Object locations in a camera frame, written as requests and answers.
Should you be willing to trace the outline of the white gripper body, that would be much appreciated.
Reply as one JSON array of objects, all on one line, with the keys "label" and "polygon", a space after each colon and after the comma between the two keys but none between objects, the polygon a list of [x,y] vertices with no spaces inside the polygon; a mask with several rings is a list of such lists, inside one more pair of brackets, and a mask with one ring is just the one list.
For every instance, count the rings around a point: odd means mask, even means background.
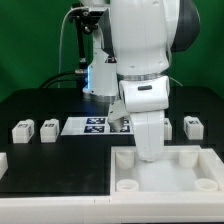
[{"label": "white gripper body", "polygon": [[141,160],[155,161],[164,150],[165,110],[169,107],[169,79],[119,84],[121,99],[131,120],[137,153]]}]

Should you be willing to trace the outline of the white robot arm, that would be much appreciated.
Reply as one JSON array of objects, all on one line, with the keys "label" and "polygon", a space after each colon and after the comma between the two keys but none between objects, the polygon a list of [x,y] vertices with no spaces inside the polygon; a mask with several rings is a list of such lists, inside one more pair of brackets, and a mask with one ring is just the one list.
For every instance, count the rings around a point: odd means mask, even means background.
[{"label": "white robot arm", "polygon": [[172,54],[200,32],[193,0],[80,0],[93,31],[93,61],[84,96],[110,104],[108,123],[131,120],[138,156],[156,160],[164,147]]}]

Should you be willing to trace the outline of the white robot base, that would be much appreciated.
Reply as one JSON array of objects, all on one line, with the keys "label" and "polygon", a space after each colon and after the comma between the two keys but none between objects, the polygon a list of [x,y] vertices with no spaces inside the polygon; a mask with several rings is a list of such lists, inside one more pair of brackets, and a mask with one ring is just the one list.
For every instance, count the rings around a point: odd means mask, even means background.
[{"label": "white robot base", "polygon": [[102,50],[102,37],[98,32],[93,33],[93,60],[87,68],[87,85],[83,88],[86,99],[97,102],[112,102],[117,93],[116,64]]}]

